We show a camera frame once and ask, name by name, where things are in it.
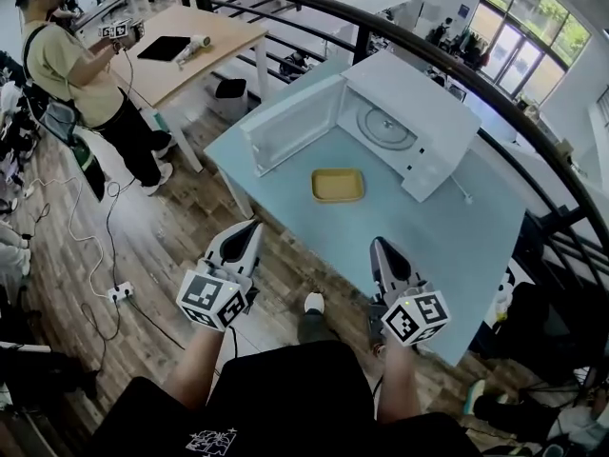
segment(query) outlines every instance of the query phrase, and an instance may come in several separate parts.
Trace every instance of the white cable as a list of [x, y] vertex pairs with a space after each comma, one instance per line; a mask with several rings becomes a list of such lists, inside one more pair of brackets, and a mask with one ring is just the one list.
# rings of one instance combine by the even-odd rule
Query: white cable
[[83, 237], [82, 239], [79, 239], [72, 233], [72, 219], [74, 218], [74, 212], [76, 211], [76, 206], [78, 205], [78, 200], [80, 200], [80, 194], [83, 192], [83, 182], [80, 179], [78, 179], [76, 176], [72, 176], [71, 178], [67, 179], [66, 181], [59, 181], [57, 179], [51, 179], [48, 183], [43, 183], [40, 178], [36, 178], [29, 184], [28, 189], [31, 189], [33, 187], [34, 183], [36, 183], [36, 182], [40, 183], [40, 185], [43, 188], [45, 188], [48, 185], [50, 185], [51, 183], [57, 183], [58, 185], [64, 186], [72, 180], [78, 182], [78, 195], [76, 196], [76, 201], [74, 202], [74, 206], [72, 207], [72, 212], [69, 215], [68, 232], [71, 235], [72, 239], [74, 239], [76, 242], [85, 242], [87, 240], [94, 240], [95, 242], [97, 242], [97, 247], [99, 248], [100, 257], [99, 257], [99, 261], [97, 261], [97, 264], [95, 265], [95, 267], [91, 271], [90, 275], [88, 276], [88, 285], [90, 286], [91, 291], [93, 292], [93, 294], [95, 296], [99, 296], [101, 298], [108, 298], [105, 294], [99, 294], [97, 291], [95, 291], [95, 288], [93, 287], [93, 283], [91, 281], [91, 278], [93, 277], [93, 273], [100, 267], [100, 265], [102, 264], [102, 261], [104, 260], [104, 249], [102, 248], [102, 243], [99, 241], [99, 239], [95, 235], [90, 235], [89, 237]]
[[463, 189], [463, 187], [459, 184], [459, 181], [457, 181], [455, 176], [453, 176], [451, 174], [450, 178], [455, 182], [455, 185], [457, 185], [457, 188], [461, 190], [461, 193], [463, 193], [465, 203], [467, 205], [471, 205], [472, 203], [474, 203], [474, 197], [471, 194], [469, 194], [467, 191], [465, 191], [465, 189]]

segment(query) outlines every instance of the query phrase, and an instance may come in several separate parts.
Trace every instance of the table leg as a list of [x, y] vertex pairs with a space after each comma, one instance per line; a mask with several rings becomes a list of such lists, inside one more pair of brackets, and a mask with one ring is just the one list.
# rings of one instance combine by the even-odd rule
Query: table leg
[[177, 120], [173, 116], [173, 112], [171, 110], [161, 111], [161, 115], [163, 116], [163, 120], [165, 120], [165, 123], [169, 128], [169, 132], [171, 133], [171, 135], [173, 135], [173, 138], [178, 143], [178, 147], [182, 150], [184, 156], [187, 157], [187, 160], [192, 166], [192, 168], [197, 172], [201, 172], [203, 166], [199, 162], [199, 158], [197, 158], [196, 154], [194, 153], [194, 150], [192, 150], [192, 147], [185, 138], [184, 131], [180, 127], [179, 120]]
[[129, 0], [129, 6], [131, 7], [131, 13], [133, 13], [133, 18], [141, 17], [140, 8], [137, 6], [137, 2], [135, 0]]
[[256, 46], [256, 70], [258, 71], [258, 92], [260, 101], [268, 98], [268, 68], [266, 67], [266, 42], [263, 37]]
[[224, 171], [222, 171], [220, 168], [218, 168], [218, 171], [220, 171], [222, 179], [225, 180], [228, 191], [230, 191], [230, 194], [234, 198], [237, 207], [239, 207], [239, 210], [244, 215], [244, 217], [253, 217], [254, 211], [251, 209], [251, 205], [249, 204], [249, 198], [247, 197], [247, 193], [239, 185], [237, 185], [237, 183], [231, 180]]

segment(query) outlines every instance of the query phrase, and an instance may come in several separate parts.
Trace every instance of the desk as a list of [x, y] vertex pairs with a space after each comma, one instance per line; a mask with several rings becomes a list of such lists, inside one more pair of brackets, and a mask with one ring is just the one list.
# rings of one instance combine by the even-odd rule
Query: desk
[[[85, 34], [86, 29], [88, 29], [94, 25], [95, 26], [99, 25], [101, 23], [103, 17], [105, 17], [110, 11], [112, 11], [113, 9], [115, 9], [117, 6], [121, 5], [125, 1], [129, 2], [133, 15], [138, 15], [139, 17], [143, 17], [143, 15], [139, 11], [139, 8], [138, 8], [135, 0], [105, 0], [104, 2], [102, 2], [101, 5], [98, 5], [94, 10], [88, 11], [87, 13], [85, 13], [85, 15], [83, 15], [81, 18], [79, 18], [74, 23], [74, 26], [72, 29], [78, 33], [78, 36], [80, 37], [81, 42], [83, 42], [83, 44], [86, 44], [86, 42], [87, 42], [87, 36]], [[151, 13], [150, 3], [148, 2], [148, 0], [143, 0], [143, 1], [145, 2], [146, 13]]]
[[[345, 68], [343, 63], [327, 61], [252, 113]], [[422, 274], [442, 291], [453, 317], [429, 346], [449, 364], [459, 362], [495, 297], [524, 215], [518, 194], [480, 157], [468, 151], [454, 173], [474, 197], [468, 206], [450, 180], [417, 203], [401, 188], [398, 173], [338, 128], [262, 178], [254, 174], [239, 123], [208, 146], [206, 154], [231, 190], [237, 191], [238, 202], [251, 196], [368, 297], [377, 291], [369, 259], [374, 237], [383, 236], [409, 253]], [[315, 202], [310, 176], [317, 168], [359, 169], [365, 197], [349, 204]]]
[[[190, 37], [194, 34], [208, 35], [211, 46], [200, 50], [195, 58], [181, 68], [175, 62], [164, 63], [137, 57], [163, 35]], [[170, 7], [147, 20], [144, 38], [128, 51], [133, 65], [131, 97], [136, 103], [160, 109], [195, 80], [253, 47], [256, 51], [261, 98], [265, 100], [268, 95], [265, 35], [266, 29], [255, 24], [189, 7]], [[128, 90], [131, 68], [125, 54], [116, 56], [110, 67], [122, 81], [125, 90]], [[188, 162], [196, 171], [200, 171], [203, 167], [180, 129], [177, 117], [168, 111], [162, 111], [162, 115]]]

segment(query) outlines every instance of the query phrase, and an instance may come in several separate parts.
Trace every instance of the yellow tray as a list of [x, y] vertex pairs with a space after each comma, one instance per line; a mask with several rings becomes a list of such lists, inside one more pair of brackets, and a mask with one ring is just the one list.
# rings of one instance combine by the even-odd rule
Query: yellow tray
[[358, 169], [315, 169], [311, 187], [313, 198], [320, 203], [356, 202], [363, 198], [362, 173]]

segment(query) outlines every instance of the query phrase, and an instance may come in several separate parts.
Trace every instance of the extension cord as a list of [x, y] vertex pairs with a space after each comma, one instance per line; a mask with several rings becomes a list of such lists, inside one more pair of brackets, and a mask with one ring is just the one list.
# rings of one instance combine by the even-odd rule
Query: extension cord
[[[76, 176], [71, 176], [66, 181], [59, 181], [57, 179], [51, 179], [47, 183], [43, 183], [43, 181], [40, 178], [36, 178], [35, 180], [33, 180], [29, 184], [28, 188], [24, 191], [24, 198], [25, 199], [29, 199], [32, 196], [32, 194], [35, 192], [35, 187], [34, 187], [35, 183], [40, 183], [40, 185], [43, 188], [45, 188], [45, 187], [47, 187], [48, 185], [50, 185], [52, 183], [57, 183], [58, 185], [65, 186], [70, 181], [76, 181], [78, 183], [78, 194], [76, 195], [76, 200], [74, 201], [74, 206], [72, 207], [71, 214], [69, 215], [69, 221], [68, 221], [68, 232], [69, 232], [69, 235], [76, 242], [86, 242], [87, 240], [94, 240], [97, 243], [97, 248], [99, 249], [100, 257], [99, 257], [99, 261], [97, 261], [97, 263], [95, 264], [95, 267], [91, 270], [90, 274], [88, 275], [88, 285], [89, 285], [89, 287], [91, 289], [91, 292], [95, 296], [99, 296], [100, 298], [109, 298], [110, 300], [112, 300], [112, 297], [109, 296], [110, 290], [108, 291], [108, 294], [100, 294], [100, 293], [98, 293], [95, 290], [95, 288], [93, 287], [93, 283], [92, 283], [93, 274], [101, 266], [102, 262], [104, 261], [104, 248], [102, 247], [102, 243], [100, 242], [100, 240], [95, 235], [90, 235], [89, 237], [83, 237], [83, 238], [79, 239], [72, 232], [72, 220], [74, 218], [74, 212], [76, 211], [76, 207], [78, 206], [78, 202], [80, 200], [80, 195], [83, 192], [83, 182], [79, 178], [77, 178]], [[119, 186], [119, 191], [120, 192], [122, 192], [122, 191], [124, 191], [125, 189], [128, 188], [128, 186], [127, 186], [125, 189], [120, 189], [120, 185], [118, 185], [118, 186]]]

